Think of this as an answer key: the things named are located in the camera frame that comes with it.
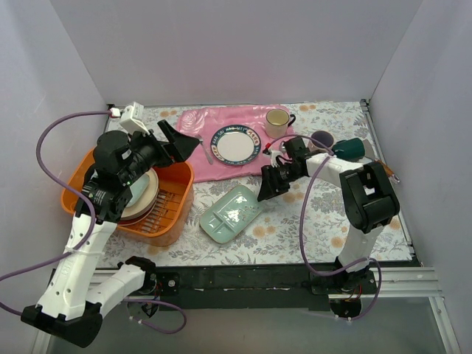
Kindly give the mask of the pink mug purple inside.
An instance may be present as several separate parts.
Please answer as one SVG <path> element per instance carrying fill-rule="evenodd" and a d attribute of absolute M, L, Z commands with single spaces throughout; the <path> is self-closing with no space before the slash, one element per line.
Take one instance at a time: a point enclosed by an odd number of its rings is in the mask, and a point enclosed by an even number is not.
<path fill-rule="evenodd" d="M 334 136 L 328 131 L 314 131 L 308 143 L 310 152 L 329 153 L 334 146 Z"/>

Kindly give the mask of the aluminium frame rail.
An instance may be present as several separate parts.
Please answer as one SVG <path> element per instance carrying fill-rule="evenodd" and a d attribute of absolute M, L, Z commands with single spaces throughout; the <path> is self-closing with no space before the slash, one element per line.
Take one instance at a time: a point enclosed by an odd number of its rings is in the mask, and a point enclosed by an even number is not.
<path fill-rule="evenodd" d="M 378 135 L 375 131 L 374 122 L 373 122 L 373 119 L 372 119 L 372 115 L 370 113 L 369 99 L 361 99 L 359 103 L 360 103 L 360 106 L 361 106 L 361 110 L 364 114 L 364 117 L 368 121 L 369 131 L 370 131 L 370 134 L 371 134 L 373 142 L 374 142 L 375 152 L 376 152 L 378 158 L 384 164 L 386 164 L 386 160 L 385 160 L 383 151 L 381 150 L 380 140 L 379 140 Z M 416 251 L 414 249 L 414 244 L 413 244 L 408 226 L 406 225 L 406 221 L 405 221 L 405 218 L 404 218 L 404 215 L 403 215 L 403 210 L 400 211 L 400 213 L 398 215 L 398 219 L 400 221 L 400 225 L 401 225 L 402 231 L 404 233 L 406 242 L 409 246 L 410 255 L 412 256 L 413 259 L 417 260 L 417 254 L 416 254 Z"/>

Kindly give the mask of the orange plastic bin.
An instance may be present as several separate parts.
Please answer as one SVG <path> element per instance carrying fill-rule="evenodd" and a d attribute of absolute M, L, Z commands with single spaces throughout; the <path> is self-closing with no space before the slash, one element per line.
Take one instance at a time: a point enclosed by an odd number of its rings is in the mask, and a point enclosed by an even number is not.
<path fill-rule="evenodd" d="M 128 237 L 164 247 L 180 237 L 194 199 L 194 171 L 188 162 L 156 168 L 159 194 L 153 208 L 136 223 L 124 222 L 117 227 Z"/>

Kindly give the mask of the wooden handled metal spatula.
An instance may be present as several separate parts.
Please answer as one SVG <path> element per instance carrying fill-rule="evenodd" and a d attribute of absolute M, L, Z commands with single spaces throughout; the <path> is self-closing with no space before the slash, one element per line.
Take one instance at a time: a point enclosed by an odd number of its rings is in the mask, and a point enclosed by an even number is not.
<path fill-rule="evenodd" d="M 362 141 L 363 146 L 364 146 L 364 153 L 365 157 L 367 159 L 370 159 L 373 162 L 378 162 L 383 166 L 383 169 L 385 170 L 387 176 L 390 178 L 391 181 L 393 181 L 396 184 L 400 183 L 400 179 L 395 175 L 395 173 L 392 171 L 392 169 L 383 161 L 381 161 L 379 158 L 376 157 L 374 148 L 372 144 L 368 140 L 363 140 Z"/>

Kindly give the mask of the pink cloth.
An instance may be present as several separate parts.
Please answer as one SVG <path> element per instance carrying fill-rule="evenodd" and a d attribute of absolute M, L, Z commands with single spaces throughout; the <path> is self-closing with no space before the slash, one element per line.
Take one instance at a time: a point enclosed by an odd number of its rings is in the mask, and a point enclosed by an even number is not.
<path fill-rule="evenodd" d="M 187 162 L 194 170 L 194 182 L 220 181 L 241 176 L 258 176 L 261 167 L 268 164 L 268 158 L 258 156 L 252 162 L 241 166 L 231 166 L 213 157 L 213 163 L 207 161 L 206 152 L 211 151 L 213 135 L 228 125 L 245 125 L 254 130 L 266 145 L 271 138 L 266 135 L 266 114 L 273 109 L 289 112 L 284 105 L 242 105 L 229 107 L 204 107 L 184 111 L 176 123 L 176 130 L 188 135 L 199 135 L 204 144 L 197 147 Z"/>

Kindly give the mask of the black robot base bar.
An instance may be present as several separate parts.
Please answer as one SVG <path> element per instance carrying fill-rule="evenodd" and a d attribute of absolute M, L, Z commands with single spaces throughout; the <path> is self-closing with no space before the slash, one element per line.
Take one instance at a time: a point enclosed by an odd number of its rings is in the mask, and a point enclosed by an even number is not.
<path fill-rule="evenodd" d="M 329 296 L 376 290 L 373 273 L 359 285 L 317 277 L 303 264 L 157 267 L 158 295 L 185 310 L 301 308 L 329 311 Z"/>

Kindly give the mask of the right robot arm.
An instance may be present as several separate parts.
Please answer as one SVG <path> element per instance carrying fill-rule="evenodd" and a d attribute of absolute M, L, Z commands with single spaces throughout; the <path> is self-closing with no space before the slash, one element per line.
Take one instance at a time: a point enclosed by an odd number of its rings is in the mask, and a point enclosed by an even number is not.
<path fill-rule="evenodd" d="M 258 201 L 287 193 L 290 184 L 302 177 L 311 182 L 317 178 L 340 188 L 344 212 L 350 223 L 341 253 L 331 271 L 308 268 L 315 281 L 342 293 L 350 293 L 367 278 L 371 253 L 379 234 L 398 215 L 400 204 L 388 175 L 380 162 L 368 164 L 340 159 L 329 147 L 316 153 L 305 145 L 306 136 L 289 134 L 281 137 L 284 151 L 265 145 L 263 154 L 270 163 L 261 168 L 262 183 Z"/>

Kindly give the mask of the metal fork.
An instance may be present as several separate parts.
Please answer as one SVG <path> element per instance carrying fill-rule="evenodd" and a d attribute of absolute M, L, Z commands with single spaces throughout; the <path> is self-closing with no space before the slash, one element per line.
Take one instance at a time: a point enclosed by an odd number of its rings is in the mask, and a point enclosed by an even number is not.
<path fill-rule="evenodd" d="M 213 164 L 213 158 L 210 156 L 209 151 L 206 149 L 204 145 L 204 139 L 200 134 L 196 134 L 195 138 L 198 139 L 200 146 L 202 147 L 204 154 L 206 156 L 206 160 L 208 161 L 209 164 Z"/>

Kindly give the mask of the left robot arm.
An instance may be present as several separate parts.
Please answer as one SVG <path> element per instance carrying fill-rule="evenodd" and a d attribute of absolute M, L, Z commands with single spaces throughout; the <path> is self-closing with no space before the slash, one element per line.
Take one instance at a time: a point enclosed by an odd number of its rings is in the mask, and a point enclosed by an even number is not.
<path fill-rule="evenodd" d="M 99 137 L 94 164 L 77 192 L 64 257 L 37 304 L 23 309 L 23 322 L 84 348 L 97 337 L 105 316 L 125 297 L 136 291 L 148 295 L 156 289 L 156 266 L 143 257 L 128 259 L 95 289 L 89 283 L 132 198 L 131 186 L 154 167 L 185 162 L 199 144 L 165 120 L 159 122 L 159 128 L 167 138 L 164 142 L 151 131 L 109 131 Z"/>

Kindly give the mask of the light green divided tray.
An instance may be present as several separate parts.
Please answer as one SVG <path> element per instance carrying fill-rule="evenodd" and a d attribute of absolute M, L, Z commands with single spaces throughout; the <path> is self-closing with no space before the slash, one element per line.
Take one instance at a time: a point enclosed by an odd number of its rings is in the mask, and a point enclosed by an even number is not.
<path fill-rule="evenodd" d="M 127 207 L 132 207 L 142 196 L 149 185 L 149 176 L 147 173 L 138 178 L 131 186 L 131 199 L 127 204 Z"/>
<path fill-rule="evenodd" d="M 200 227 L 216 243 L 236 238 L 261 212 L 262 204 L 247 187 L 237 185 L 200 217 Z"/>

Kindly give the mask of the cream and pink branch plate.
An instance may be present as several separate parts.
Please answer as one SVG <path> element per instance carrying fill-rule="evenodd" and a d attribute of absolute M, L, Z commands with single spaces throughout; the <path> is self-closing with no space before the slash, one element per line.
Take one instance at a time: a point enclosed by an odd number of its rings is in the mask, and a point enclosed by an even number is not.
<path fill-rule="evenodd" d="M 119 221 L 120 224 L 136 223 L 145 218 L 154 207 L 159 194 L 159 177 L 153 168 L 146 173 L 150 178 L 147 189 L 133 206 L 125 207 Z"/>

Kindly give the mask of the dark green mug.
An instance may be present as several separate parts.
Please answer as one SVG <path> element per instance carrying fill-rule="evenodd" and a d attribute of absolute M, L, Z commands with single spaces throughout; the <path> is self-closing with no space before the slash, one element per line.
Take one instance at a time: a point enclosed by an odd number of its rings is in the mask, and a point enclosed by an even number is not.
<path fill-rule="evenodd" d="M 349 162 L 356 162 L 365 157 L 364 143 L 359 138 L 338 141 L 332 151 L 338 158 Z"/>

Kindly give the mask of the white plate green rim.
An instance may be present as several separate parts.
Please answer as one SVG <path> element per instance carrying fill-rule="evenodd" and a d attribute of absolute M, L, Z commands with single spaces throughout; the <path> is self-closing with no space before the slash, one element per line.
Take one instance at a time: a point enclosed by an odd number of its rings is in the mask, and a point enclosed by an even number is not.
<path fill-rule="evenodd" d="M 227 125 L 212 136 L 210 149 L 215 158 L 229 166 L 243 166 L 254 161 L 262 147 L 259 134 L 245 125 Z"/>

